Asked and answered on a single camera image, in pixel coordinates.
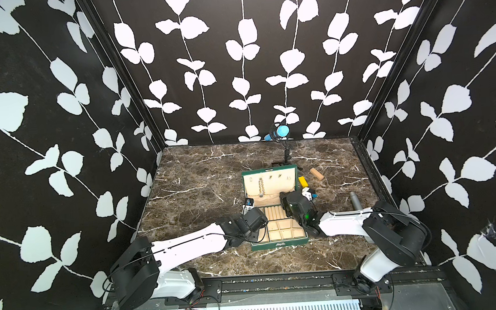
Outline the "green jewelry box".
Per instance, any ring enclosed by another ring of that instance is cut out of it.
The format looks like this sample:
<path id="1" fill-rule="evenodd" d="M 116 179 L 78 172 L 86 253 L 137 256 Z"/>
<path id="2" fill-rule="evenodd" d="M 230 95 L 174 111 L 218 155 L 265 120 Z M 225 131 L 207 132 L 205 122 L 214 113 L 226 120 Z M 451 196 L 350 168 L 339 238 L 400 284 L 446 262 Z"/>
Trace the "green jewelry box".
<path id="1" fill-rule="evenodd" d="M 305 230 L 288 215 L 280 203 L 280 192 L 300 189 L 298 168 L 285 165 L 242 172 L 246 198 L 255 200 L 255 207 L 267 217 L 264 240 L 252 245 L 253 251 L 273 250 L 286 246 L 301 246 L 309 241 Z"/>

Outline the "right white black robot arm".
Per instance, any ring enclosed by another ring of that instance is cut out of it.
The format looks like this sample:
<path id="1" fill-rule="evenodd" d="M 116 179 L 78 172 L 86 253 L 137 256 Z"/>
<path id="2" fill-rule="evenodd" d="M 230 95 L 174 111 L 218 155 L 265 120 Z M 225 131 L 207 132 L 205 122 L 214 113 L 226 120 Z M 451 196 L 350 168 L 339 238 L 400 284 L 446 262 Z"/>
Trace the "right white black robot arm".
<path id="1" fill-rule="evenodd" d="M 363 294 L 373 291 L 395 268 L 414 266 L 430 237 L 427 226 L 387 201 L 354 211 L 320 212 L 307 194 L 295 190 L 281 192 L 280 202 L 310 237 L 355 235 L 372 240 L 376 249 L 363 258 L 347 283 Z"/>

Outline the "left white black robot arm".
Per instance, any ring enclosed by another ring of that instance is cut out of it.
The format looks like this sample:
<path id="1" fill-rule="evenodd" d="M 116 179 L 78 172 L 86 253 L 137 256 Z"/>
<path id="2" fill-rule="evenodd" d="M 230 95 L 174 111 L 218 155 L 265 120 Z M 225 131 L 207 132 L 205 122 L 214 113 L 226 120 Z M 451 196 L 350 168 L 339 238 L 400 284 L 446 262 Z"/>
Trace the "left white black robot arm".
<path id="1" fill-rule="evenodd" d="M 136 239 L 111 266 L 107 278 L 119 310 L 135 310 L 149 300 L 177 298 L 195 301 L 204 284 L 193 268 L 177 267 L 204 255 L 242 243 L 255 243 L 268 218 L 257 207 L 222 217 L 204 229 L 185 236 L 150 242 Z"/>

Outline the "yellow block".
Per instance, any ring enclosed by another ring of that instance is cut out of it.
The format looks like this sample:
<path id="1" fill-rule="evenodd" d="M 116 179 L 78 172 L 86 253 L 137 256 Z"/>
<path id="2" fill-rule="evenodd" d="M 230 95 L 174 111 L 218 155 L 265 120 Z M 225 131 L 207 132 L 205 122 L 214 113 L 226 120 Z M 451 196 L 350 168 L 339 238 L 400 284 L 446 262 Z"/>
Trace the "yellow block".
<path id="1" fill-rule="evenodd" d="M 298 179 L 299 179 L 299 183 L 301 184 L 302 188 L 307 188 L 309 186 L 305 177 L 299 177 Z"/>

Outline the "wooden block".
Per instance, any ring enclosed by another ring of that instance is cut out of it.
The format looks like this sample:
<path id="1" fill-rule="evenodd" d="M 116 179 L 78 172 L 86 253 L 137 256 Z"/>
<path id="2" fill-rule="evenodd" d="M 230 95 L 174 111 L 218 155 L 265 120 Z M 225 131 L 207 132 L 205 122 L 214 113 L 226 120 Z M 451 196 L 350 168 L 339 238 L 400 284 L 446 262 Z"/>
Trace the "wooden block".
<path id="1" fill-rule="evenodd" d="M 315 168 L 311 168 L 310 173 L 318 180 L 323 180 L 325 178 L 325 176 Z"/>

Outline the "blue microphone on tripod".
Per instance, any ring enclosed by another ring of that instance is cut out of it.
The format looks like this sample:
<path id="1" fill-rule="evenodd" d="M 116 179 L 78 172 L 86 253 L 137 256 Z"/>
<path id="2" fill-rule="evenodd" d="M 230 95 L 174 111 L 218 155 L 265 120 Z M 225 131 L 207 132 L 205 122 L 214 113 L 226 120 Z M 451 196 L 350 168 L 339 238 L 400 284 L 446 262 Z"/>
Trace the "blue microphone on tripod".
<path id="1" fill-rule="evenodd" d="M 283 147 L 283 160 L 278 162 L 273 162 L 272 166 L 285 166 L 290 165 L 291 152 L 288 142 L 288 136 L 290 134 L 290 128 L 288 125 L 277 125 L 271 126 L 269 133 L 263 138 L 266 142 L 278 143 Z"/>

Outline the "grey cylinder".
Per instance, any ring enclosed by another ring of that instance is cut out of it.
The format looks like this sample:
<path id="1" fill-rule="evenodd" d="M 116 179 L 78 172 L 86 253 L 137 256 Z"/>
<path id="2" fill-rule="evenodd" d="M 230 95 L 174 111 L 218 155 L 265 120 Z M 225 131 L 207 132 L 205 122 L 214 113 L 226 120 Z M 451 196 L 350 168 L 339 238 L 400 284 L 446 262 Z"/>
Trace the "grey cylinder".
<path id="1" fill-rule="evenodd" d="M 351 203 L 353 204 L 354 209 L 356 211 L 361 211 L 363 209 L 363 206 L 359 200 L 358 195 L 354 191 L 351 191 L 351 193 L 349 194 L 349 197 L 350 197 Z"/>

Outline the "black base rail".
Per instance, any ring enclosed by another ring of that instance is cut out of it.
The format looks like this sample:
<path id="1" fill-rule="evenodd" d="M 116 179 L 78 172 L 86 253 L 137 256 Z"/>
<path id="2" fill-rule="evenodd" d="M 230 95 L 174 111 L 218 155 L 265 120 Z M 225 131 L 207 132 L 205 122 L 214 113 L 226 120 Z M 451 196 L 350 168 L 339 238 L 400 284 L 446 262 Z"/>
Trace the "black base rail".
<path id="1" fill-rule="evenodd" d="M 352 298 L 377 297 L 379 294 L 391 294 L 393 290 L 405 285 L 439 284 L 450 287 L 444 272 L 437 267 L 415 266 L 397 268 L 382 280 L 371 285 L 354 277 L 352 270 L 317 271 L 302 273 L 284 273 L 270 275 L 252 275 L 237 277 L 210 277 L 195 282 L 174 283 L 172 288 L 160 293 L 150 303 L 159 307 L 170 305 L 187 305 L 200 296 L 200 302 L 225 301 L 228 296 L 249 296 L 261 293 L 294 293 L 331 290 L 335 296 Z"/>

